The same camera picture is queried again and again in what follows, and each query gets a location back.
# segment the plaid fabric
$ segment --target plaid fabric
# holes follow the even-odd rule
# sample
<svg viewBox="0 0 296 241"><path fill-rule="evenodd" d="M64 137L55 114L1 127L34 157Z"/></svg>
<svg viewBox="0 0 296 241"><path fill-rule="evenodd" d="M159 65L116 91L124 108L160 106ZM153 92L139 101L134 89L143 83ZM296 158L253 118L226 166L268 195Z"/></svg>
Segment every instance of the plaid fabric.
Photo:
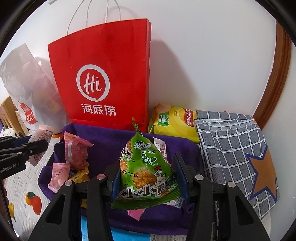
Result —
<svg viewBox="0 0 296 241"><path fill-rule="evenodd" d="M206 177L214 183L233 181L247 197L260 218L279 200L268 190L252 196L256 171L248 154L262 157L267 144L259 126L249 115L196 110L194 124L200 137Z"/></svg>

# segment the translucent white bag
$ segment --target translucent white bag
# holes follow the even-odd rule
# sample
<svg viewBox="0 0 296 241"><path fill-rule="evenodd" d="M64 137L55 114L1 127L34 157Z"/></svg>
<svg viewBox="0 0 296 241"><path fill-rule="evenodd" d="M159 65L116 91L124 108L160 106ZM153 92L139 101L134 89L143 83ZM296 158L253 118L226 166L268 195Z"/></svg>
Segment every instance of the translucent white bag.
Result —
<svg viewBox="0 0 296 241"><path fill-rule="evenodd" d="M39 125L66 125L67 114L55 81L42 69L26 44L9 53L0 65L0 77L29 129Z"/></svg>

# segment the yellow snack wrapper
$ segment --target yellow snack wrapper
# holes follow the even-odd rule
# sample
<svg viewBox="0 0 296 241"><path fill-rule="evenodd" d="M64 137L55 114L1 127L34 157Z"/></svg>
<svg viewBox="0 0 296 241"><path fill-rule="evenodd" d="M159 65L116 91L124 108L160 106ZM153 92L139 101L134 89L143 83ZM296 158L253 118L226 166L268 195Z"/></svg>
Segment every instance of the yellow snack wrapper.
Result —
<svg viewBox="0 0 296 241"><path fill-rule="evenodd" d="M158 104L149 123L148 132L160 135L188 138L199 143L193 120L197 119L193 110Z"/></svg>
<svg viewBox="0 0 296 241"><path fill-rule="evenodd" d="M88 170L88 168L85 168L84 170L77 172L69 180L72 180L75 183L83 183L83 182L89 181L89 170ZM81 201L81 207L86 208L86 200L85 199L83 199Z"/></svg>

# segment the white rope handle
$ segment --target white rope handle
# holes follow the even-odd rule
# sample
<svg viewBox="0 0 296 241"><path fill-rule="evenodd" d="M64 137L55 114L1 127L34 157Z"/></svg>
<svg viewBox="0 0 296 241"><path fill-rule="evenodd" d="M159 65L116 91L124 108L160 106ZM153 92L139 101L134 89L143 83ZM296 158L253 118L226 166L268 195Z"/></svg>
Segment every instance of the white rope handle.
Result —
<svg viewBox="0 0 296 241"><path fill-rule="evenodd" d="M78 9L80 8L80 6L83 4L84 1L85 1L85 0L82 0L82 1L81 1L81 3L79 4L79 6L77 7L77 9L75 10L74 14L72 15L71 20L70 20L69 25L68 25L67 35L68 35L68 33L69 33L70 24L71 24L71 22L72 22L72 20L73 20L73 18L74 18L74 16L75 16L75 14L77 13ZM88 27L89 7L90 7L92 1L93 1L93 0L90 0L89 5L87 6L86 27ZM121 11L120 11L120 7L119 7L119 5L118 5L118 2L117 2L116 0L114 0L114 1L115 1L116 5L117 5L118 11L119 11L119 21L120 21L120 20L121 20ZM108 11L109 11L109 0L107 0L107 9L106 9L106 15L105 15L105 23L107 23Z"/></svg>

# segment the green label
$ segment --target green label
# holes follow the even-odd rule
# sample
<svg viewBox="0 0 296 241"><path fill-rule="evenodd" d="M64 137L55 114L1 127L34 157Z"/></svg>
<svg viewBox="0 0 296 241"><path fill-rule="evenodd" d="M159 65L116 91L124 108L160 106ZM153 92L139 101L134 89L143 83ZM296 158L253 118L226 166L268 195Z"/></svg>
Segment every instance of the green label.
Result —
<svg viewBox="0 0 296 241"><path fill-rule="evenodd" d="M170 117L168 116L168 112L159 114L158 124L160 126L169 126Z"/></svg>

